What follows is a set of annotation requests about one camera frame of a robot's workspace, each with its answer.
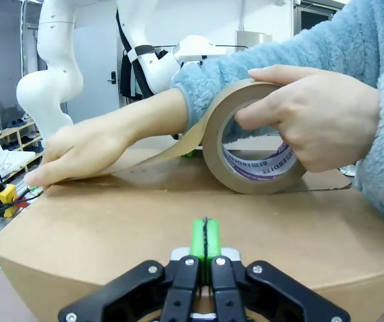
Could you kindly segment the person's right hand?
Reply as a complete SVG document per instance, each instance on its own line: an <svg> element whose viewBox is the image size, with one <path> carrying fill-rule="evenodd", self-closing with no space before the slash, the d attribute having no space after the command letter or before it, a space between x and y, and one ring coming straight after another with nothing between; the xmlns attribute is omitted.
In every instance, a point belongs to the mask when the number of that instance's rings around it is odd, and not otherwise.
<svg viewBox="0 0 384 322"><path fill-rule="evenodd" d="M134 117L117 111L58 130L46 140L41 164L27 173L24 181L48 187L105 170L135 143L135 123Z"/></svg>

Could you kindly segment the person's left hand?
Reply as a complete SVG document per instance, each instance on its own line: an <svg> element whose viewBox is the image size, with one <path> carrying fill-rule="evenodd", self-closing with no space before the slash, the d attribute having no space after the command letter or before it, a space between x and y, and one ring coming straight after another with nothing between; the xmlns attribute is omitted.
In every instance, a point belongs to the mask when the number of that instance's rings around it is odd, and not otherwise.
<svg viewBox="0 0 384 322"><path fill-rule="evenodd" d="M249 75L280 87L236 113L243 129L277 129L310 172L367 156L380 120L377 89L345 74L300 66L270 66Z"/></svg>

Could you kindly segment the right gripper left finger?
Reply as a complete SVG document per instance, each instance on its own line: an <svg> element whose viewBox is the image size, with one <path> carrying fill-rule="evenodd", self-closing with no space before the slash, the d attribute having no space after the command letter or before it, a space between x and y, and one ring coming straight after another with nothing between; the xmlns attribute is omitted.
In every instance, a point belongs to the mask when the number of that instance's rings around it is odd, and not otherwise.
<svg viewBox="0 0 384 322"><path fill-rule="evenodd" d="M61 308L59 321L189 321L201 282L207 219L194 221L192 245L166 266L147 260Z"/></svg>

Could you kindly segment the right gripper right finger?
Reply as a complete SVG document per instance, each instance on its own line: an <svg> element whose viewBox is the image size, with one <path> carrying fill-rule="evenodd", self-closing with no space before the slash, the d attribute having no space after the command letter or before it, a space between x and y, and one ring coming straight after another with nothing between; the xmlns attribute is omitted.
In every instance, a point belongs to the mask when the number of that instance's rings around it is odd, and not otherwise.
<svg viewBox="0 0 384 322"><path fill-rule="evenodd" d="M347 311L272 264L244 266L223 255L213 219L206 220L206 264L218 321L246 321L246 310L267 321L350 321Z"/></svg>

